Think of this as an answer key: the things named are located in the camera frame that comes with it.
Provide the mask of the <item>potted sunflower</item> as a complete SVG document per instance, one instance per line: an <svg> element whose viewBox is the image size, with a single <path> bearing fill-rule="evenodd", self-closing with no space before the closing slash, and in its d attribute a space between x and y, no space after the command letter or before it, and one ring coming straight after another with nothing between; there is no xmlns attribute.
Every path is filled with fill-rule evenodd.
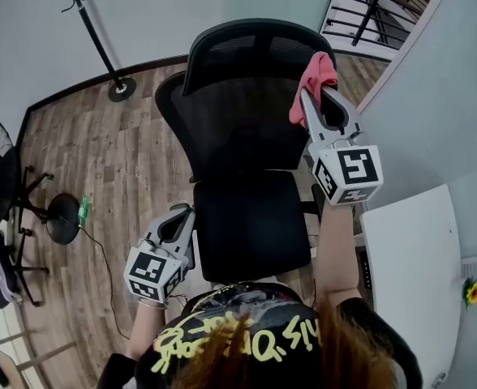
<svg viewBox="0 0 477 389"><path fill-rule="evenodd" d="M477 279L466 278L462 286L462 300L465 306L472 306L477 303Z"/></svg>

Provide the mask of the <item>person's black printed shirt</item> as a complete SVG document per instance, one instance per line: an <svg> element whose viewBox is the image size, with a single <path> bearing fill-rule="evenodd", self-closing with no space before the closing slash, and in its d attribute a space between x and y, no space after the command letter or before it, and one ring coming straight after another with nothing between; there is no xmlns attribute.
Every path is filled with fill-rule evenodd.
<svg viewBox="0 0 477 389"><path fill-rule="evenodd" d="M191 299L137 358L111 355L97 389L423 389L423 376L362 298L313 308L245 283Z"/></svg>

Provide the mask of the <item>person's left forearm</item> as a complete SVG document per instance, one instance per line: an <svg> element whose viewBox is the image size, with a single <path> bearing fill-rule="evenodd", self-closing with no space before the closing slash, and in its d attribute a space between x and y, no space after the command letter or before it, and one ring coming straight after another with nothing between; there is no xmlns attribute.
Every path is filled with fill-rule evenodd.
<svg viewBox="0 0 477 389"><path fill-rule="evenodd" d="M138 361L165 326L165 307L153 301L139 300L126 356Z"/></svg>

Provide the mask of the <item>white desk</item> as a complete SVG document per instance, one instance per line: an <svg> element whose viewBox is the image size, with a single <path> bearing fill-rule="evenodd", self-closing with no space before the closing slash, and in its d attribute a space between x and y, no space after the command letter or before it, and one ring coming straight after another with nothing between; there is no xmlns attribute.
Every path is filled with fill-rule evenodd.
<svg viewBox="0 0 477 389"><path fill-rule="evenodd" d="M409 344L424 389L442 389L458 339L462 267L449 188L360 216L374 309Z"/></svg>

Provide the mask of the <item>pink cloth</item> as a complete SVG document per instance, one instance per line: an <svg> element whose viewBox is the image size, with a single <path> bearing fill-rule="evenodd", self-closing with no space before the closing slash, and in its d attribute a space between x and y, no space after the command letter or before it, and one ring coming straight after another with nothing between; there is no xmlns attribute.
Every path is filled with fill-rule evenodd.
<svg viewBox="0 0 477 389"><path fill-rule="evenodd" d="M305 126L303 108L300 102L301 91L305 88L314 97L318 107L321 107L321 87L334 87L337 84L337 72L330 56L325 52L316 52L312 55L307 68L299 81L294 102L289 111L289 120L292 124Z"/></svg>

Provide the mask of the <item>person's right forearm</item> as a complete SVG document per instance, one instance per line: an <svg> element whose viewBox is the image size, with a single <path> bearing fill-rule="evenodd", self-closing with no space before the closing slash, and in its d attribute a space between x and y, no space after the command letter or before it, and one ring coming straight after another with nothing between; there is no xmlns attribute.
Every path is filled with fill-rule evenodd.
<svg viewBox="0 0 477 389"><path fill-rule="evenodd" d="M324 206L313 269L317 301L338 306L361 297L351 206Z"/></svg>

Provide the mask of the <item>black office chair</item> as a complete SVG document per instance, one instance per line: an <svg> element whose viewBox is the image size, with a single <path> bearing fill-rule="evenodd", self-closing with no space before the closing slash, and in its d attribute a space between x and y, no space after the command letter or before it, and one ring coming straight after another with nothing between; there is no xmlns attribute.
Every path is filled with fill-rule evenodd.
<svg viewBox="0 0 477 389"><path fill-rule="evenodd" d="M185 71L155 94L191 166L203 277L259 280L311 260L293 172L307 130L289 119L313 54L332 53L319 33L280 19L238 19L203 31Z"/></svg>

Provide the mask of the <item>black coat rack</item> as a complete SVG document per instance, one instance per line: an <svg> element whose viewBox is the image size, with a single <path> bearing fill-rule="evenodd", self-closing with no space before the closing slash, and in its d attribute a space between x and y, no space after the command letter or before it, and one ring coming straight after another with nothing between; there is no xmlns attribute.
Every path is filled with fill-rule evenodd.
<svg viewBox="0 0 477 389"><path fill-rule="evenodd" d="M110 60L110 56L105 51L105 47L89 14L89 1L90 0L71 0L71 4L68 7L62 9L61 12L66 13L73 9L77 10L79 17L81 18L85 29L92 43L94 44L97 54L104 64L107 75L112 82L107 96L109 100L114 103L123 102L134 94L137 88L137 83L132 77L122 76L121 73L114 69L113 63Z"/></svg>

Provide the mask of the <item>black swivel chair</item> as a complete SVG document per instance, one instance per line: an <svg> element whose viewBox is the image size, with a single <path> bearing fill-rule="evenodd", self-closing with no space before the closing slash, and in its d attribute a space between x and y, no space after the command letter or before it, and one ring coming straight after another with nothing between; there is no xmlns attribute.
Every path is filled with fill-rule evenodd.
<svg viewBox="0 0 477 389"><path fill-rule="evenodd" d="M27 237L32 236L32 230L23 229L22 239L16 259L11 257L15 250L4 242L4 236L0 231L0 310L6 308L9 304L19 304L23 301L21 289L23 289L29 301L34 307L43 305L43 301L36 301L24 278L25 272L40 271L46 275L49 274L47 267L25 267L23 265L24 243Z"/></svg>
<svg viewBox="0 0 477 389"><path fill-rule="evenodd" d="M28 185L28 174L34 170L32 166L26 166L22 171L19 151L16 147L11 147L2 157L0 160L0 220L5 220L13 207L30 210L42 222L48 220L48 211L33 205L29 195L44 179L53 180L54 175L43 173Z"/></svg>

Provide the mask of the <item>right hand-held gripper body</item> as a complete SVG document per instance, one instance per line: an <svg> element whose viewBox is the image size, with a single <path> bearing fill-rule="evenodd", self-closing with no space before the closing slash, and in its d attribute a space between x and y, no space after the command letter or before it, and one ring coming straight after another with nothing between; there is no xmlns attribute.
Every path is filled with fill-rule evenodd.
<svg viewBox="0 0 477 389"><path fill-rule="evenodd" d="M325 138L310 135L311 173L331 205L368 201L383 185L378 147L366 144L361 130Z"/></svg>

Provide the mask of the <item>black floor fan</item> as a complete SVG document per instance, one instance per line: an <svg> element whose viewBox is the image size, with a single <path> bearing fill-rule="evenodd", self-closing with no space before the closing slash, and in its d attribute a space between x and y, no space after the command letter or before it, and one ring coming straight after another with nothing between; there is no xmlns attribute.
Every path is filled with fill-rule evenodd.
<svg viewBox="0 0 477 389"><path fill-rule="evenodd" d="M9 136L6 128L0 122L0 160L11 147L16 147L16 146L12 143L11 137ZM34 180L32 180L32 182L30 182L28 178L27 178L28 185L37 179L35 178ZM79 207L80 207L80 203L74 196L67 193L61 193L56 195L51 200L48 207L41 207L48 211L48 220L46 222L42 222L38 217L37 219L47 228L47 232L54 242L60 245L67 245L75 239L78 231L80 230L80 227L78 225ZM18 209L17 230L18 230L18 233L22 234L22 230L25 229L22 225L23 215L24 215L24 211L28 209L21 210L19 207L16 207L16 208ZM10 219L11 210L6 215L5 220Z"/></svg>

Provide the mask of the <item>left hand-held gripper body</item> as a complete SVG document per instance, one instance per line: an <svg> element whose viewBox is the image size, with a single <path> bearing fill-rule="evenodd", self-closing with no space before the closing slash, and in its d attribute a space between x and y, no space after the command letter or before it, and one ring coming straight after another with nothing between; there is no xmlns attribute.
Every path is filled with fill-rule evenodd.
<svg viewBox="0 0 477 389"><path fill-rule="evenodd" d="M166 301L181 284L188 271L188 258L142 241L132 247L124 270L129 291L151 301Z"/></svg>

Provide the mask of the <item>black metal railing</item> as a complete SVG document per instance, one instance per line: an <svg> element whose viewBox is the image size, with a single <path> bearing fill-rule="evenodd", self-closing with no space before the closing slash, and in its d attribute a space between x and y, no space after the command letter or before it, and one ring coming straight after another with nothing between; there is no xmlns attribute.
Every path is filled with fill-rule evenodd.
<svg viewBox="0 0 477 389"><path fill-rule="evenodd" d="M338 52L391 60L431 0L330 0L321 34Z"/></svg>

